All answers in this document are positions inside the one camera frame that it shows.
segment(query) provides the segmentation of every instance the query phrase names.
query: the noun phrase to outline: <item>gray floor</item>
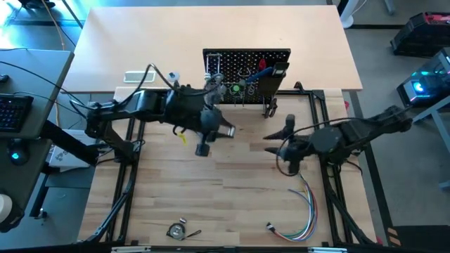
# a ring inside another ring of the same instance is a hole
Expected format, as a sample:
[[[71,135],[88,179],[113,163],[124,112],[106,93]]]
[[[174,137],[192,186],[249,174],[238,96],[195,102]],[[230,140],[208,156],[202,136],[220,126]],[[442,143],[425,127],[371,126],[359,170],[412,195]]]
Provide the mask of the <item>gray floor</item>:
[[[227,1],[227,0],[114,0],[114,1],[68,1],[80,19],[85,19],[93,6],[192,6],[192,5],[270,5],[270,4],[326,4],[315,1]],[[368,0],[355,14],[356,24],[404,24],[412,15],[421,11],[450,11],[446,0],[396,0],[397,14],[390,16],[383,0]],[[58,20],[68,24],[63,29],[77,43],[80,28],[74,26],[70,14],[61,2],[53,11]],[[30,25],[29,21],[48,21],[44,11],[20,9],[15,1],[0,2],[0,47],[28,47],[60,50],[61,45],[52,26]],[[26,25],[15,25],[20,22]],[[358,92],[364,116],[378,114],[392,104],[400,105],[395,87],[426,60],[393,56],[389,41],[396,30],[347,30],[346,35],[352,50],[363,91]],[[67,48],[73,46],[65,38]],[[80,95],[88,101],[89,95]],[[94,94],[92,100],[106,101],[111,94]],[[351,102],[348,93],[347,101]],[[59,101],[67,105],[66,95]],[[61,113],[62,127],[68,127],[79,120],[78,116]],[[54,120],[54,112],[49,117]],[[83,129],[84,122],[76,125]],[[405,134],[382,136],[372,143],[394,225],[450,225],[450,193],[443,193],[437,184],[450,179],[450,156],[437,134],[433,124],[425,122],[414,126]],[[385,240],[378,213],[375,194],[364,156],[360,159],[364,170],[364,184],[371,207],[373,223],[377,234]],[[0,234],[0,249],[57,245],[74,242],[77,239],[82,214],[89,194],[89,178],[92,170],[74,171],[72,174],[53,177],[44,208],[50,215],[46,222],[25,217],[18,228],[7,234]]]

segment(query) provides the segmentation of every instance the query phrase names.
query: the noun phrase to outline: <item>yellow tag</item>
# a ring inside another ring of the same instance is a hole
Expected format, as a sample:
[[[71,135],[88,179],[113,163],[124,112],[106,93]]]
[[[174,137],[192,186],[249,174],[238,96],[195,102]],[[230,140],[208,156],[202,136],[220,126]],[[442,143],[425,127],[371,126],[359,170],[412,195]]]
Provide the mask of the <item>yellow tag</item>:
[[[186,137],[184,136],[184,134],[178,134],[177,135],[179,138],[181,138],[181,140],[183,140],[183,145],[188,145],[188,142],[186,141]]]

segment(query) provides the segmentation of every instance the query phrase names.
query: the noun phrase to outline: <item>black keyboard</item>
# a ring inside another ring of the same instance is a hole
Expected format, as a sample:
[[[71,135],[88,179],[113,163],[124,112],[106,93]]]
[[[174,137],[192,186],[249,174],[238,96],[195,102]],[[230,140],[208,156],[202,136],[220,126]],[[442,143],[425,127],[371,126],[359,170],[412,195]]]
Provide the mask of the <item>black keyboard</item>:
[[[0,94],[0,132],[20,132],[32,102],[31,96]]]

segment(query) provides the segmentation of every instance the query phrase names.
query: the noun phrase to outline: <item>wooden work surface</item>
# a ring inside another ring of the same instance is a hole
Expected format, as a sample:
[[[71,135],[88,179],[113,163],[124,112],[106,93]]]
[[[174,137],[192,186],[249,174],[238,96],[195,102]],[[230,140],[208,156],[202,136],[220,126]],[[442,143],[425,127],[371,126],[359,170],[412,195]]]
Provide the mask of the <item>wooden work surface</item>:
[[[280,89],[362,89],[335,6],[92,8],[63,87],[114,92],[126,71],[155,63],[202,89],[204,48],[290,48]]]
[[[116,98],[125,98],[131,91],[130,88],[118,88]],[[270,221],[281,232],[296,231],[308,219],[307,204],[287,191],[288,188],[300,189],[300,180],[282,175],[275,168],[274,155],[264,152],[265,147],[281,142],[262,140],[263,136],[280,130],[290,113],[296,115],[296,128],[310,125],[308,98],[277,98],[278,110],[270,119],[261,116],[261,106],[220,105],[225,118],[236,125],[237,131],[234,139],[219,139],[213,143],[209,157],[194,155],[198,142],[194,133],[186,132],[186,147],[173,135],[171,125],[147,123],[127,242],[139,240],[142,245],[180,246],[320,246],[323,241],[331,242],[316,157],[307,157],[301,163],[301,172],[313,189],[319,206],[315,234],[308,241],[296,244],[277,238],[266,229],[266,223]],[[326,99],[331,119],[347,116],[340,90],[326,91]],[[127,120],[117,121],[114,129],[123,137],[127,124]],[[79,239],[88,238],[110,211],[118,167],[113,162],[97,167]],[[374,240],[371,213],[359,170],[344,164],[341,177],[349,213]],[[167,229],[180,217],[188,220],[187,233],[198,229],[202,233],[183,242],[167,237]],[[119,215],[115,236],[118,236],[120,221]],[[339,215],[337,223],[341,238],[344,238]]]

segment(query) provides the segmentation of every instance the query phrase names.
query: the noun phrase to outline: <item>colored wires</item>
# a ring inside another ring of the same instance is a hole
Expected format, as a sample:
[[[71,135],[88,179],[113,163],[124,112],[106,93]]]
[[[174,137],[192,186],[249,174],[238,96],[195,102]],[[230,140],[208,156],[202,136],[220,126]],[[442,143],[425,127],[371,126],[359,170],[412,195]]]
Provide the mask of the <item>colored wires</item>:
[[[319,209],[317,208],[317,201],[314,197],[314,194],[312,193],[312,189],[309,187],[309,184],[307,181],[303,178],[302,175],[300,175],[300,181],[303,183],[303,188],[305,191],[304,193],[301,193],[297,190],[288,189],[291,193],[295,193],[302,197],[303,200],[305,200],[309,205],[309,218],[307,224],[299,230],[296,233],[280,233],[278,232],[275,227],[268,222],[267,229],[269,229],[272,233],[277,235],[280,238],[283,238],[284,240],[290,241],[290,242],[302,242],[305,240],[308,240],[316,230],[317,227],[317,218],[319,216]]]

